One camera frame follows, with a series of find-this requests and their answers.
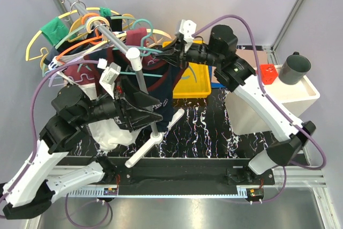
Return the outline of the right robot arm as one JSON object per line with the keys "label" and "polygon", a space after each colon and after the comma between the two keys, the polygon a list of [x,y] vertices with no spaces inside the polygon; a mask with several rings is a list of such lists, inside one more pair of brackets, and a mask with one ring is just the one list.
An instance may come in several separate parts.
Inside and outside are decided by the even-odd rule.
{"label": "right robot arm", "polygon": [[311,121],[303,122],[266,93],[255,69],[236,53],[237,41],[227,25],[215,25],[209,42],[202,44],[194,43],[191,36],[180,31],[157,58],[180,68],[188,63],[215,67],[217,80],[244,100],[268,125],[277,142],[255,155],[243,171],[245,181],[255,184],[268,169],[288,165],[311,139],[316,126]]}

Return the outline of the teal plastic hanger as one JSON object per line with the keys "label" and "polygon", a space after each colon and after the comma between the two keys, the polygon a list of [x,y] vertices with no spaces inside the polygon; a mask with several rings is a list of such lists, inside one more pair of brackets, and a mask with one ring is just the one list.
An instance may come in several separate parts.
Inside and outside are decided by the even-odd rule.
{"label": "teal plastic hanger", "polygon": [[[118,34],[117,36],[119,38],[122,38],[124,36],[128,37],[128,33],[132,32],[136,28],[136,25],[139,23],[147,23],[148,25],[148,28],[144,28],[147,34],[140,39],[139,45],[137,47],[139,50],[142,51],[142,53],[140,54],[141,60],[142,60],[144,57],[152,54],[153,52],[157,53],[156,50],[153,50],[153,47],[157,46],[162,41],[162,39],[156,41],[156,38],[155,38],[156,34],[162,35],[163,37],[169,38],[169,39],[172,39],[172,37],[164,31],[155,29],[149,20],[143,19],[143,18],[135,19],[133,23],[128,24],[129,30],[121,34]],[[185,42],[184,49],[189,50],[190,47],[191,47],[191,43]]]}

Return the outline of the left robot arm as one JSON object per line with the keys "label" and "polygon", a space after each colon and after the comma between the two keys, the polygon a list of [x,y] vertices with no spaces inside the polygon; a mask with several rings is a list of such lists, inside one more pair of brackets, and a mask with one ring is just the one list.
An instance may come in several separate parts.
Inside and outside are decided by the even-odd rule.
{"label": "left robot arm", "polygon": [[114,95],[89,98],[77,85],[63,87],[51,102],[56,113],[41,130],[36,147],[14,178],[1,184],[5,219],[31,219],[43,214],[59,198],[91,183],[112,183],[115,165],[106,157],[83,168],[48,179],[52,169],[86,135],[86,126],[112,119],[120,129],[134,132],[163,119],[150,110],[158,99],[137,89],[122,77]]}

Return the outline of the navy tank top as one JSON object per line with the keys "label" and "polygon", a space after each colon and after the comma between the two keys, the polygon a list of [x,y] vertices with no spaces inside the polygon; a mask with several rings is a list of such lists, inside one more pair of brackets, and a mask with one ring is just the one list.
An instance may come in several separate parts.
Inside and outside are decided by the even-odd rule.
{"label": "navy tank top", "polygon": [[[101,49],[84,56],[85,60],[97,61],[101,58],[109,63],[116,63],[121,67],[122,71],[133,72],[131,63],[119,50],[113,50],[112,48]],[[163,116],[163,120],[156,123],[158,132],[166,132],[168,130],[167,126],[174,115],[174,107],[172,105],[173,90],[185,70],[152,56],[144,57],[142,65],[143,73],[148,74],[148,76],[144,77],[148,93],[159,100],[159,103],[152,106],[152,109]]]}

